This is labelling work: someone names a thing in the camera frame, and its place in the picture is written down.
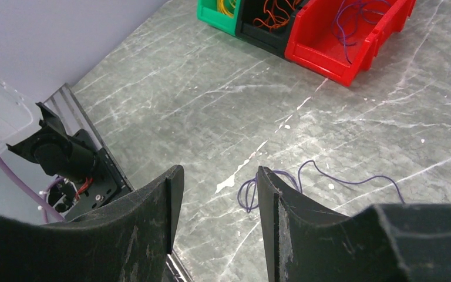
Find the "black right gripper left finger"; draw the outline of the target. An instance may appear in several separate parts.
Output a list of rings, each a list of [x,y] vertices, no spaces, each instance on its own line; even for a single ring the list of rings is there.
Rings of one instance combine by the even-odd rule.
[[[0,216],[0,281],[171,281],[184,192],[180,165],[69,222]]]

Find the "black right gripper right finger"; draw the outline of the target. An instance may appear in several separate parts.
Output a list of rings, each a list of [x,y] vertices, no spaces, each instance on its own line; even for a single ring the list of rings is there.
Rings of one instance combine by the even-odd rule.
[[[451,281],[451,204],[373,204],[349,217],[257,172],[269,281]]]

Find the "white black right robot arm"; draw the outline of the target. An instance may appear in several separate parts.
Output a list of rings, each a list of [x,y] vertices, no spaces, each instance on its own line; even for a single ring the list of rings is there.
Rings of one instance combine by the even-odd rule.
[[[55,216],[0,216],[0,281],[183,281],[171,254],[184,192],[175,165],[131,191],[96,132],[0,80],[0,168]],[[258,168],[269,281],[451,281],[451,204],[374,204],[349,217]]]

